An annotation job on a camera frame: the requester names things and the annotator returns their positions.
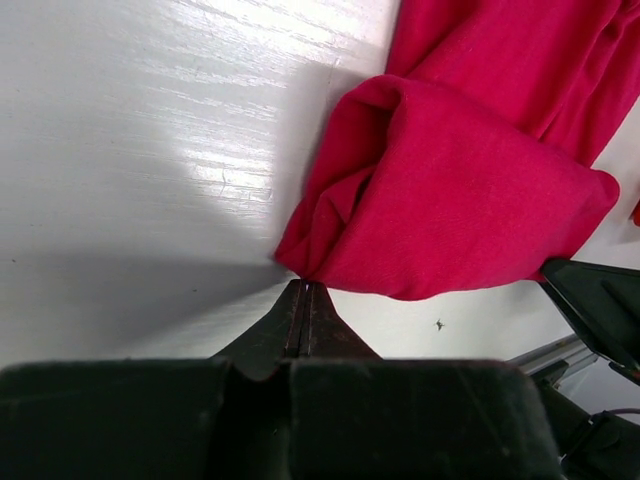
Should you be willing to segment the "aluminium rail frame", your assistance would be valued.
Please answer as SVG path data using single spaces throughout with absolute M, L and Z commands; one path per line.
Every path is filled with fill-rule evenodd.
M 509 363 L 536 383 L 557 386 L 563 379 L 594 364 L 599 356 L 575 334 L 517 356 Z

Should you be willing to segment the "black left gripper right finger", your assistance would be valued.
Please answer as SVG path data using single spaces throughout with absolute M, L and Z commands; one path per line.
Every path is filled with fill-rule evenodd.
M 327 290 L 305 294 L 309 341 L 292 366 L 296 479 L 557 479 L 532 380 L 487 360 L 318 355 L 338 327 Z

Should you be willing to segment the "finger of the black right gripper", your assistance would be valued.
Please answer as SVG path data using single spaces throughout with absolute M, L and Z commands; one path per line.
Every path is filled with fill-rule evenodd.
M 552 259 L 541 288 L 577 337 L 612 370 L 639 383 L 639 272 Z

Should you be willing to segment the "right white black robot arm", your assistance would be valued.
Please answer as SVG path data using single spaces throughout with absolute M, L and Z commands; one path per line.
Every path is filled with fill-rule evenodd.
M 579 340 L 609 367 L 639 383 L 639 272 L 554 259 L 542 268 L 542 289 Z M 533 375 L 567 479 L 637 479 L 639 426 L 622 412 L 589 414 L 555 383 L 569 363 L 558 360 Z

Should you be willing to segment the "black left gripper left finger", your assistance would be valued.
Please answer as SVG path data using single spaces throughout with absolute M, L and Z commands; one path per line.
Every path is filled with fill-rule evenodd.
M 2 477 L 288 478 L 288 360 L 303 307 L 293 281 L 209 358 L 4 369 Z

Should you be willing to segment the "red plastic bin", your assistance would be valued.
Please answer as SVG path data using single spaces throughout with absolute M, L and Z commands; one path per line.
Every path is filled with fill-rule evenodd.
M 636 204 L 631 214 L 631 220 L 633 224 L 637 227 L 640 226 L 640 202 Z

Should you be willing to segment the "red t-shirt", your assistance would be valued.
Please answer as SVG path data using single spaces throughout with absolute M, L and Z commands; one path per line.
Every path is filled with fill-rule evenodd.
M 616 204 L 593 164 L 638 95 L 635 1 L 404 1 L 275 259 L 399 300 L 536 280 Z

